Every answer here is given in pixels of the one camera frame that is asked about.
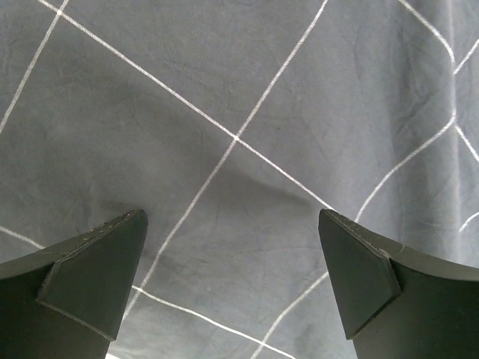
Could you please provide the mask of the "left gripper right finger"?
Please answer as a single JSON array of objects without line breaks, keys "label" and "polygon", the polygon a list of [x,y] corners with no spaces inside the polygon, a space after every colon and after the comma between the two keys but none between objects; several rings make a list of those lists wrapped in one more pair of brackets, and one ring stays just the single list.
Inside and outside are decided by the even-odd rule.
[{"label": "left gripper right finger", "polygon": [[358,358],[478,357],[478,269],[417,251],[331,209],[319,235]]}]

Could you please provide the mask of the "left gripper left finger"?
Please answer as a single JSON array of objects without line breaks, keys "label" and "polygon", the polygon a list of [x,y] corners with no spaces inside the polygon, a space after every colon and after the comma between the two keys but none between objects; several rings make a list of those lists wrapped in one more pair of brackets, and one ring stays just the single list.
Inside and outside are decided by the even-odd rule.
[{"label": "left gripper left finger", "polygon": [[136,209],[1,264],[2,358],[105,358],[147,235]]}]

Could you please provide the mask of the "dark grey checked pillowcase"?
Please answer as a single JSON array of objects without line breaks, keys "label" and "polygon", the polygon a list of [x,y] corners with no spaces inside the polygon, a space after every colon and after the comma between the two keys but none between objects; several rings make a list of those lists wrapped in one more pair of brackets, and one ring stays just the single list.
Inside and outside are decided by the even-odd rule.
[{"label": "dark grey checked pillowcase", "polygon": [[116,358],[354,358],[323,208],[478,265],[476,1],[3,1],[1,260],[131,209]]}]

